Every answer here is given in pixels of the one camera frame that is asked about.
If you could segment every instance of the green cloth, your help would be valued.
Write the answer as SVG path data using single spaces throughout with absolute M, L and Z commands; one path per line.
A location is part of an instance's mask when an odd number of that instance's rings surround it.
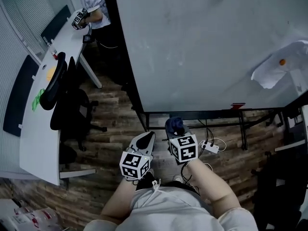
M 34 98 L 33 102 L 32 102 L 32 110 L 35 111 L 37 109 L 37 106 L 39 104 L 39 99 L 41 97 L 41 95 L 44 93 L 45 89 L 41 89 L 38 92 L 38 95 Z

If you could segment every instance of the person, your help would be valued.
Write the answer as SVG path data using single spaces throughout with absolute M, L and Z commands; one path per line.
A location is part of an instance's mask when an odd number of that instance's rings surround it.
M 101 220 L 91 221 L 84 231 L 257 231 L 254 217 L 241 208 L 223 179 L 199 159 L 190 161 L 187 168 L 211 207 L 180 176 L 160 187 L 148 171 L 137 186 L 123 179 L 104 206 Z
M 107 74 L 117 84 L 125 83 L 121 57 L 115 32 L 110 22 L 105 0 L 81 0 L 81 5 L 90 14 L 80 24 L 91 23 L 92 38 L 95 39 L 100 55 L 107 64 Z

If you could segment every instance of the black panel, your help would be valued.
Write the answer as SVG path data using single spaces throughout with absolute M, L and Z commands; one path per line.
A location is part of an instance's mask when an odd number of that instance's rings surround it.
M 41 33 L 41 37 L 45 37 L 48 42 L 50 42 L 52 39 L 55 39 L 63 25 L 66 23 L 67 18 L 69 17 L 71 17 L 71 12 L 66 5 L 60 10 L 60 12 L 57 13 L 52 21 L 50 21 L 50 23 Z
M 3 130 L 18 137 L 21 133 L 18 125 L 23 123 L 32 76 L 36 76 L 38 69 L 36 62 L 28 55 L 19 70 L 6 108 Z

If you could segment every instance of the shoe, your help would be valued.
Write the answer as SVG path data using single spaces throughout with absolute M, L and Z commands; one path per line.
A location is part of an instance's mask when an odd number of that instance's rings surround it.
M 147 174 L 150 173 L 150 174 L 152 174 L 153 177 L 154 177 L 154 169 L 151 168 L 151 169 L 149 169 L 148 172 L 146 172 L 146 173 L 147 173 Z
M 183 183 L 183 178 L 181 175 L 175 175 L 172 179 L 172 181 L 178 181 L 178 182 L 181 182 Z

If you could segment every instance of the table leg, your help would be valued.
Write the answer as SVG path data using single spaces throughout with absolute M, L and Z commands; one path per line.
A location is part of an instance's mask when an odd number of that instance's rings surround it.
M 91 69 L 90 65 L 88 64 L 87 60 L 85 59 L 85 57 L 83 56 L 82 53 L 80 54 L 79 59 L 80 59 L 81 65 L 83 66 L 83 68 L 87 72 L 87 74 L 90 76 L 93 83 L 97 86 L 97 88 L 102 88 L 101 82 L 96 77 L 95 73 Z
M 96 169 L 94 168 L 79 170 L 79 171 L 60 172 L 60 179 L 78 177 L 78 176 L 83 176 L 83 175 L 91 175 L 95 173 L 96 173 Z

